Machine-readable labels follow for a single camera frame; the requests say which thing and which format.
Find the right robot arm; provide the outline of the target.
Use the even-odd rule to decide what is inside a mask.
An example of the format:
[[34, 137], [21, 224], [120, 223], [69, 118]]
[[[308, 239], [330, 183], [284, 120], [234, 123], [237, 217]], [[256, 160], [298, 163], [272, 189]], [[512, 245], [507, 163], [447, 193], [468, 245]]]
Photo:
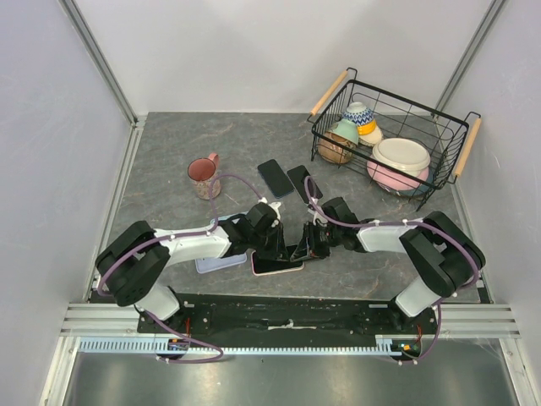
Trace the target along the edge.
[[387, 311], [388, 325], [395, 332], [408, 332], [425, 309], [476, 283], [486, 265], [482, 250], [441, 211], [416, 220], [360, 222], [342, 197], [315, 205], [314, 210], [314, 218], [303, 225], [292, 261], [324, 259], [331, 248], [341, 246], [361, 254], [405, 254], [412, 262], [417, 278]]

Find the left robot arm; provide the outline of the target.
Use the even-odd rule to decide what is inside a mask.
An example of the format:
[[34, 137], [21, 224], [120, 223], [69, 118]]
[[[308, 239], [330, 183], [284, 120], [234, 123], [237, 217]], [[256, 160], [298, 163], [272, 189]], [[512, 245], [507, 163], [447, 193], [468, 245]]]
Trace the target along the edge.
[[185, 230], [152, 228], [138, 221], [127, 228], [96, 259], [101, 279], [97, 293], [110, 295], [120, 307], [135, 306], [156, 318], [166, 332], [178, 332], [185, 312], [170, 288], [158, 283], [161, 273], [177, 263], [222, 259], [255, 250], [272, 260], [285, 248], [280, 202], [261, 199], [246, 213], [211, 225]]

